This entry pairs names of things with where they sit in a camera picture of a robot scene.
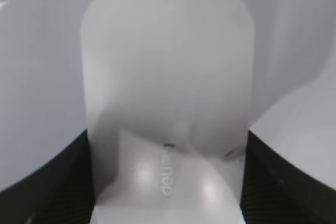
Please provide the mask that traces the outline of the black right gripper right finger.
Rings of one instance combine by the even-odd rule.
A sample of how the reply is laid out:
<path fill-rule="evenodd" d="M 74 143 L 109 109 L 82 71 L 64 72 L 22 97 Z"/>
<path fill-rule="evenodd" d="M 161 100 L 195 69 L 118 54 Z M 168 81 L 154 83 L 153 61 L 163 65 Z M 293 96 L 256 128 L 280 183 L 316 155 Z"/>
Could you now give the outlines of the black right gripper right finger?
<path fill-rule="evenodd" d="M 335 189 L 249 132 L 240 207 L 245 223 L 335 223 Z"/>

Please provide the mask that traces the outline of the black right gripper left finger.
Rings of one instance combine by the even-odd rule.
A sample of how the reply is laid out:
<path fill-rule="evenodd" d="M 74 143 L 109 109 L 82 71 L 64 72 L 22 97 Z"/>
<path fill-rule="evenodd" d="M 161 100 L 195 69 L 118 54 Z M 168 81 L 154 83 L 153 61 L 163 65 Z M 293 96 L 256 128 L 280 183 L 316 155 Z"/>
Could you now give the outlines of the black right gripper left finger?
<path fill-rule="evenodd" d="M 89 223 L 95 205 L 87 131 L 1 191 L 1 223 Z"/>

